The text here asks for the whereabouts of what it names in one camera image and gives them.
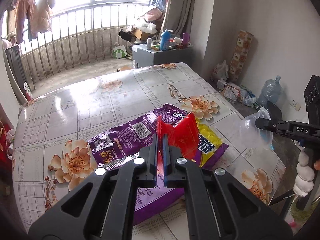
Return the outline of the right white gloved hand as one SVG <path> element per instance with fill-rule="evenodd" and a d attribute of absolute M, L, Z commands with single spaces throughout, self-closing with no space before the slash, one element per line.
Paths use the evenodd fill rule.
<path fill-rule="evenodd" d="M 300 147 L 298 156 L 298 164 L 296 167 L 297 175 L 293 186 L 294 193 L 299 197 L 306 197 L 314 188 L 313 179 L 315 177 L 314 170 L 308 165 L 309 157 L 304 147 Z"/>

